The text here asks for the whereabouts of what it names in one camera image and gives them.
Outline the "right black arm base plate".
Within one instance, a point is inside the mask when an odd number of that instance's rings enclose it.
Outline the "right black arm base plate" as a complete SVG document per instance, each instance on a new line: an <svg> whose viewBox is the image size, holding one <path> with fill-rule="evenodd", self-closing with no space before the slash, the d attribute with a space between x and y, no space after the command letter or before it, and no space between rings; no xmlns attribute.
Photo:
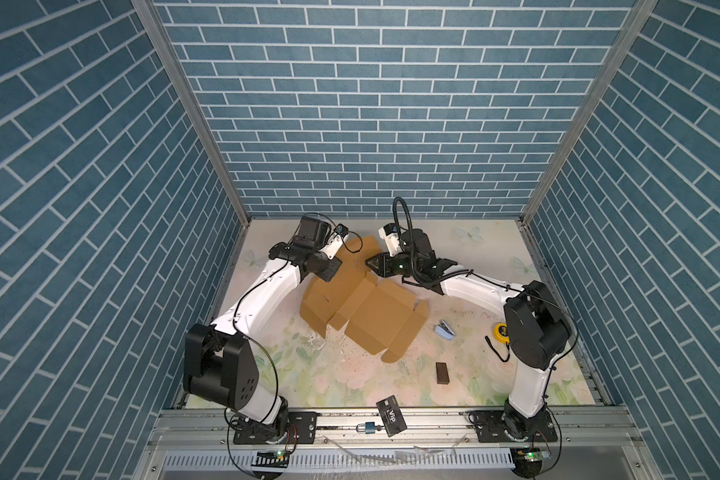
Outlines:
<svg viewBox="0 0 720 480"><path fill-rule="evenodd" d="M479 443L530 442L559 439L558 428L551 412L543 407L535 416L526 418L509 405L504 409L473 410L465 414Z"/></svg>

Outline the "brown cardboard box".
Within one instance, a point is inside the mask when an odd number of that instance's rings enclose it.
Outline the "brown cardboard box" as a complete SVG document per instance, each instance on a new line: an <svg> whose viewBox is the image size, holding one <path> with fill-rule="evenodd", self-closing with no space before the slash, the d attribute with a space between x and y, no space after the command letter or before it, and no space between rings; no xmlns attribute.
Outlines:
<svg viewBox="0 0 720 480"><path fill-rule="evenodd" d="M426 301L391 279L382 279L365 261L381 252L378 240L366 236L348 242L336 255L342 262L326 282L313 278L299 314L325 337L332 327L387 364L402 359L429 316Z"/></svg>

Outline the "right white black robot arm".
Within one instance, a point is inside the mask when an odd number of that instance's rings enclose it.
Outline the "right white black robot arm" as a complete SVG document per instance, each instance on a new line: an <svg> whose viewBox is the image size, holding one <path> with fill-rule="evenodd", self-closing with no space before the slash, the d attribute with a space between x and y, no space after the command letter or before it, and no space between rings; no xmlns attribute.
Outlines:
<svg viewBox="0 0 720 480"><path fill-rule="evenodd" d="M378 276L399 276L405 283L473 303L504 316L509 347L517 360L506 412L530 420L546 406L546 391L556 362L566 355L572 328L548 287L533 281L507 283L479 275L454 260L439 258L420 229L395 224L379 229L386 250L366 260Z"/></svg>

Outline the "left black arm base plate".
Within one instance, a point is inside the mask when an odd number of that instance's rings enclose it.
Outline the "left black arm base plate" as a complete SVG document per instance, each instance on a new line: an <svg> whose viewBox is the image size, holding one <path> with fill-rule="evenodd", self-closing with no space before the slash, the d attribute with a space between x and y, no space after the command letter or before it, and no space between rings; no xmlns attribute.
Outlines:
<svg viewBox="0 0 720 480"><path fill-rule="evenodd" d="M285 437L290 434L290 442L296 442L298 446L313 444L317 419L318 413L314 411L289 411L288 414L281 411L270 425L252 421L247 417L235 416L230 420L234 433L233 443L235 445L283 444Z"/></svg>

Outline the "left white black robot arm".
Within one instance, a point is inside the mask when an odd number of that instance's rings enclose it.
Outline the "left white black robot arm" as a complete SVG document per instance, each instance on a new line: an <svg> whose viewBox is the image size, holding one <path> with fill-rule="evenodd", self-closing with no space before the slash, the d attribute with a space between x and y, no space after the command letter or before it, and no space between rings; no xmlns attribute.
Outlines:
<svg viewBox="0 0 720 480"><path fill-rule="evenodd" d="M195 324L185 336L183 388L266 427L279 427L286 400L260 385L254 348L256 331L285 297L310 275L329 282L342 261L339 250L349 229L304 216L287 242L273 245L253 284L210 324Z"/></svg>

